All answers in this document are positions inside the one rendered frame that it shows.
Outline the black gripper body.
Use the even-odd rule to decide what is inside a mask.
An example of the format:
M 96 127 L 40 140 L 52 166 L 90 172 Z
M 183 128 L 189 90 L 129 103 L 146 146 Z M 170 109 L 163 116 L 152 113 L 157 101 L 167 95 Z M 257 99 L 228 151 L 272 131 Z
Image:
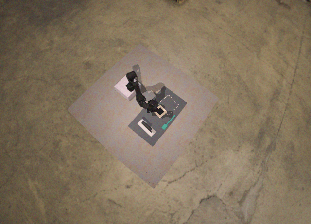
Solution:
M 147 113 L 150 113 L 150 111 L 152 112 L 152 110 L 157 110 L 157 106 L 158 106 L 158 103 L 155 103 L 154 105 L 149 104 L 149 107 L 147 108 Z

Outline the beige square tile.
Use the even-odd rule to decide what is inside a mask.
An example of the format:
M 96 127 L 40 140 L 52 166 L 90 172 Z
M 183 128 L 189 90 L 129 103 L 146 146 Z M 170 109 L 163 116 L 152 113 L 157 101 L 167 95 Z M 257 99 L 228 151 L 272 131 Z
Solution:
M 157 107 L 160 111 L 159 112 L 155 112 L 156 115 L 161 118 L 164 114 L 167 113 L 167 111 L 160 105 L 159 107 Z

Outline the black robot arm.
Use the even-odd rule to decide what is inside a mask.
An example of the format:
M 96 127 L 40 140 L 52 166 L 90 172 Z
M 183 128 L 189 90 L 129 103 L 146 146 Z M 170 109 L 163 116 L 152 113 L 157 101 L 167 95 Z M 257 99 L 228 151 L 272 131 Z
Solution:
M 137 78 L 136 82 L 134 82 L 134 78 L 135 77 Z M 137 100 L 137 102 L 138 102 L 140 107 L 143 107 L 143 108 L 147 109 L 149 107 L 149 104 L 152 105 L 154 103 L 153 99 L 148 101 L 149 104 L 145 102 L 146 98 L 140 92 L 140 88 L 138 86 L 138 76 L 137 76 L 137 74 L 134 71 L 128 73 L 126 78 L 129 81 L 129 83 L 126 84 L 126 87 L 127 87 L 127 89 L 130 92 L 135 90 L 135 92 L 136 92 L 136 100 Z

